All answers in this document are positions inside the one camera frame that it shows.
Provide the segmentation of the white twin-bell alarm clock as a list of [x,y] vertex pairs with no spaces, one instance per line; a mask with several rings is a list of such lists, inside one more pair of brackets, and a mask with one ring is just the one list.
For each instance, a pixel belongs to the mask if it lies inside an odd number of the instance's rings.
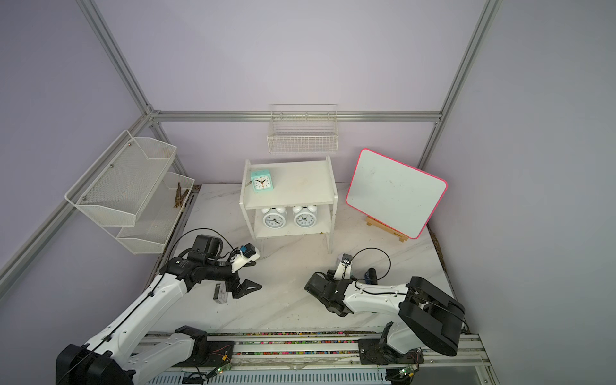
[[311,228],[318,221],[318,207],[316,205],[297,205],[292,208],[292,211],[294,213],[294,222],[300,228]]
[[281,229],[287,224],[287,208],[272,207],[261,210],[262,222],[269,229]]

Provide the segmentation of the mint square alarm clock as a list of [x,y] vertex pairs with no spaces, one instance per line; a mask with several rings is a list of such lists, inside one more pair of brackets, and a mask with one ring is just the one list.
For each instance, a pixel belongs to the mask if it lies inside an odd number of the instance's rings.
[[267,192],[274,189],[273,178],[269,169],[252,171],[250,173],[253,190],[257,193]]

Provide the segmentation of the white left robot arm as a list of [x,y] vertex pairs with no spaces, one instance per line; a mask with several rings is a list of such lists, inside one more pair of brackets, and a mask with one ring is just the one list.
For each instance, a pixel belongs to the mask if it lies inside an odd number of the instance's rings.
[[182,297],[202,282],[217,282],[233,298],[261,290],[242,280],[239,271],[253,266],[260,252],[248,243],[222,259],[219,237],[197,236],[192,247],[170,258],[153,283],[117,319],[81,346],[70,344],[56,359],[57,384],[146,384],[177,364],[215,367],[214,376],[229,363],[233,343],[210,345],[208,334],[196,327],[176,329],[165,341],[141,353],[144,336]]

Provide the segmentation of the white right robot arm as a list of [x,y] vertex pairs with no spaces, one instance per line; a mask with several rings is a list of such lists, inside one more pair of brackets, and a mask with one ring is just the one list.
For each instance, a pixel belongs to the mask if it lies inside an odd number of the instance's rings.
[[382,286],[316,272],[304,290],[341,318],[358,313],[391,316],[383,330],[384,341],[399,355],[425,346],[441,355],[457,355],[465,308],[425,278],[414,276],[406,284]]

